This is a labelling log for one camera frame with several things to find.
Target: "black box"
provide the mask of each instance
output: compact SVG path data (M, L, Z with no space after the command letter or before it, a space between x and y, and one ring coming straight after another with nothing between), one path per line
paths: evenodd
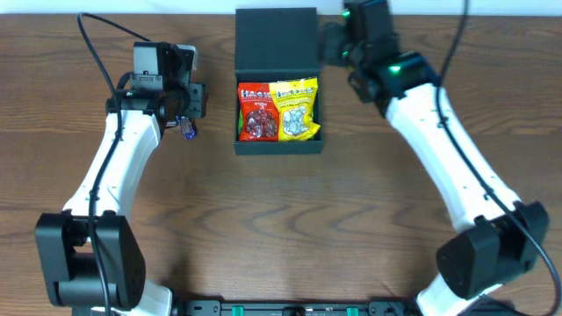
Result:
M321 64L315 8L236 10L234 73L238 83L273 83L318 77L313 121L321 126L311 140L238 141L240 99L236 95L236 154L319 154L324 147L321 112Z

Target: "yellow candy bag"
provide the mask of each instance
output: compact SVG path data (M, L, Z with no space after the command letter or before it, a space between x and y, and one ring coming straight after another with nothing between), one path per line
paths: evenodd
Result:
M313 122L318 79L270 83L270 94L279 111L279 141L309 140L320 129Z

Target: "snack bag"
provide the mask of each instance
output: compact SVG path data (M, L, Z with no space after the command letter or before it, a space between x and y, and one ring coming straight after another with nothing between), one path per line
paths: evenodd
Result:
M309 140L320 129L313 122L318 79L270 83L270 93L279 111L279 141Z
M268 83L240 83L242 130L239 141L277 141L279 113Z

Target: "table surface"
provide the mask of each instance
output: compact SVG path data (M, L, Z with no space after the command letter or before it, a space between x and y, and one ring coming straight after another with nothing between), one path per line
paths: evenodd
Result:
M422 165L346 71L323 72L323 154L236 156L233 16L110 16L153 40L200 51L210 99L199 136L166 133L140 180L132 228L148 277L186 298L412 297L455 236ZM405 50L439 66L455 17L397 17ZM86 27L114 82L133 40ZM524 201L551 215L562 269L562 27L556 18L472 18L446 84L466 130ZM70 15L0 16L0 314L55 315L33 229L74 194L97 151L109 91ZM545 312L542 263L496 295Z

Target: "red candy bag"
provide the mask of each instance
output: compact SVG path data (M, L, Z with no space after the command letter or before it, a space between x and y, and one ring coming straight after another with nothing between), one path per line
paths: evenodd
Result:
M278 141L279 112L268 83L240 83L238 98L243 126L239 141Z

